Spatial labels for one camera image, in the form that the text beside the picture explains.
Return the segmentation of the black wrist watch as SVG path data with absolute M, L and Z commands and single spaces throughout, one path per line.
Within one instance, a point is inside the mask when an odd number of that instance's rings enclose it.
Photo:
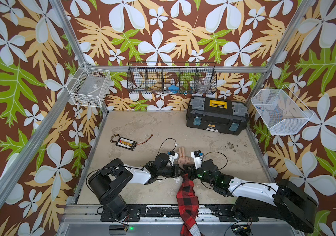
M 180 167 L 180 170 L 181 170 L 181 175 L 188 175 L 188 176 L 192 175 L 191 166 Z

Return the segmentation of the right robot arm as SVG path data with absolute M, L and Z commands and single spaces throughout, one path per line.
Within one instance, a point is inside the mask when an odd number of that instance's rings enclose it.
M 201 166 L 184 165 L 190 178 L 208 183 L 224 197 L 235 197 L 231 212 L 236 218 L 266 217 L 283 220 L 304 233 L 314 232 L 317 202 L 289 180 L 259 183 L 221 173 L 212 160 Z

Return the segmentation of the red plaid sleeve forearm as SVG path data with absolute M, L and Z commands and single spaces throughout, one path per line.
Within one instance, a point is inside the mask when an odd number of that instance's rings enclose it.
M 179 188 L 176 199 L 178 210 L 183 220 L 181 236 L 202 236 L 196 218 L 199 210 L 198 197 L 194 191 L 194 181 L 188 175 L 183 175 L 183 182 Z

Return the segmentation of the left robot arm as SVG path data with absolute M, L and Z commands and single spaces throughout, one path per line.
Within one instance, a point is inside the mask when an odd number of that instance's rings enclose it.
M 154 161 L 142 167 L 133 167 L 116 158 L 91 172 L 85 182 L 103 206 L 104 213 L 109 213 L 111 220 L 120 222 L 129 218 L 132 211 L 120 192 L 130 183 L 149 185 L 157 180 L 180 176 L 180 167 L 174 163 L 177 159 L 178 153 L 170 151 L 158 154 Z

